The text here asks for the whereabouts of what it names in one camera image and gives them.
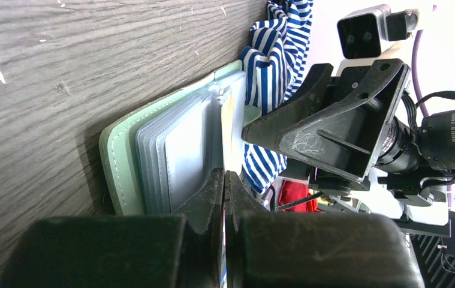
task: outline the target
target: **wooden table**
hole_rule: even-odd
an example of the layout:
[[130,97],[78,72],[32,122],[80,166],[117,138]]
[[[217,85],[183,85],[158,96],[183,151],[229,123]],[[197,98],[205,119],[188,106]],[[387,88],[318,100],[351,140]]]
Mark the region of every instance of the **wooden table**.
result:
[[0,1],[0,272],[21,231],[113,213],[100,132],[239,57],[266,0]]

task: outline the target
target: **green leather cover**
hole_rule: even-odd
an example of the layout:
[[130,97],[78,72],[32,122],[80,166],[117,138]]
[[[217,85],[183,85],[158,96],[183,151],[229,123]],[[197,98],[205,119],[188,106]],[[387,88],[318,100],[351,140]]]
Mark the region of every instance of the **green leather cover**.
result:
[[202,80],[174,93],[150,102],[112,123],[100,134],[99,147],[107,186],[117,215],[145,214],[143,189],[135,147],[137,130],[157,117],[177,100],[210,82],[242,70],[242,62],[235,61]]

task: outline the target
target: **white scratch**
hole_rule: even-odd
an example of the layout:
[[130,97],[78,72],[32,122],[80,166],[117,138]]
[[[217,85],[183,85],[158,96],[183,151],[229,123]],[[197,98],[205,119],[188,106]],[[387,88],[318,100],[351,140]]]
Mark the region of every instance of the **white scratch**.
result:
[[3,84],[7,84],[7,81],[5,81],[5,77],[3,76],[3,73],[1,73],[1,71],[0,71],[0,81]]

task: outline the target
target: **red object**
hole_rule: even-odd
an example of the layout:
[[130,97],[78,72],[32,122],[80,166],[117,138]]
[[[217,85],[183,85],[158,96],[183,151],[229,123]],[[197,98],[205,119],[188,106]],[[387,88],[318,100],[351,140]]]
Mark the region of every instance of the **red object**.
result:
[[[280,190],[278,205],[284,205],[309,196],[308,185],[291,181],[284,181]],[[317,199],[299,204],[295,207],[284,210],[284,212],[321,212],[317,209]]]

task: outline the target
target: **striped cloth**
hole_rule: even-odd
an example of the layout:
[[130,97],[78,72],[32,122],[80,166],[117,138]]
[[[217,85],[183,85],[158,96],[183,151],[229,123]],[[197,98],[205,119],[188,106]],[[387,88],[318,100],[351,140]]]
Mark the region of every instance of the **striped cloth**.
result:
[[[268,2],[268,20],[250,30],[252,47],[241,54],[247,73],[246,105],[268,114],[300,87],[306,77],[309,51],[311,0],[287,0],[279,6]],[[257,145],[245,145],[243,169],[251,187],[265,192],[287,167],[287,158]]]

